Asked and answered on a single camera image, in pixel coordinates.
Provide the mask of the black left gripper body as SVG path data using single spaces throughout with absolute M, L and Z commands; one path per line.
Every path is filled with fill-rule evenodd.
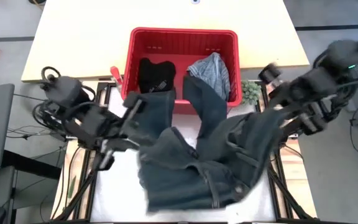
M 135 120 L 145 107 L 138 93 L 131 92 L 126 99 L 116 97 L 108 106 L 112 121 L 107 123 L 101 135 L 101 148 L 95 156 L 95 169 L 108 170 L 114 163 L 114 153 L 138 149 L 147 144 L 147 133 Z

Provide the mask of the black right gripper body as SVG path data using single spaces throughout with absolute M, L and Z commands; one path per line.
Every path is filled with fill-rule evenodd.
M 259 79 L 272 86 L 268 94 L 268 107 L 284 115 L 284 135 L 295 133 L 314 134 L 322 131 L 326 122 L 318 108 L 318 102 L 331 94 L 331 77 L 326 69 L 313 68 L 298 78 L 286 82 L 274 63 L 259 73 Z

